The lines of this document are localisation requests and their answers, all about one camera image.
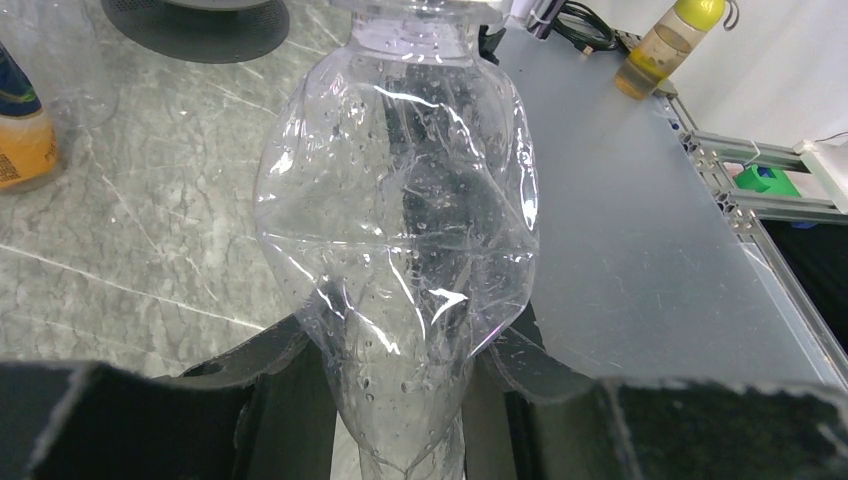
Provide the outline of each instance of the gray panel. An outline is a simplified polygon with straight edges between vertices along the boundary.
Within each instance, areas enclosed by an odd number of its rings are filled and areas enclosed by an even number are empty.
[[[772,300],[669,113],[613,85],[621,56],[510,30],[498,57],[536,142],[532,303],[550,354],[592,376],[837,382],[800,317]]]

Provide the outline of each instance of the qr code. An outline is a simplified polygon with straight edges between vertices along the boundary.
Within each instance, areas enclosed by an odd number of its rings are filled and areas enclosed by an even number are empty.
[[[8,182],[21,178],[18,170],[9,161],[9,157],[0,153],[0,182]]]

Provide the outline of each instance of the marble surface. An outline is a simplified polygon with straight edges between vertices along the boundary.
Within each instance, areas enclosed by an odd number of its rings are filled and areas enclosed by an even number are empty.
[[[253,238],[253,180],[277,113],[350,17],[287,2],[277,50],[202,65],[135,44],[90,3],[120,105],[61,133],[55,182],[0,195],[0,359],[178,374],[290,313]],[[341,422],[338,437],[334,478],[358,476]]]

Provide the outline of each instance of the green object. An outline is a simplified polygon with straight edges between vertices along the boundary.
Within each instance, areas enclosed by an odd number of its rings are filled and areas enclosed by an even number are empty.
[[[786,172],[776,168],[761,167],[754,164],[736,175],[735,180],[736,185],[745,190],[790,197],[801,196],[795,185],[792,185],[792,181],[789,180]]]

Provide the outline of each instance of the blue label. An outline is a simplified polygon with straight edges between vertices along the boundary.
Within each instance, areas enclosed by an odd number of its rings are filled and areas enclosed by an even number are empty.
[[[0,115],[26,117],[41,110],[41,101],[29,79],[0,46]]]

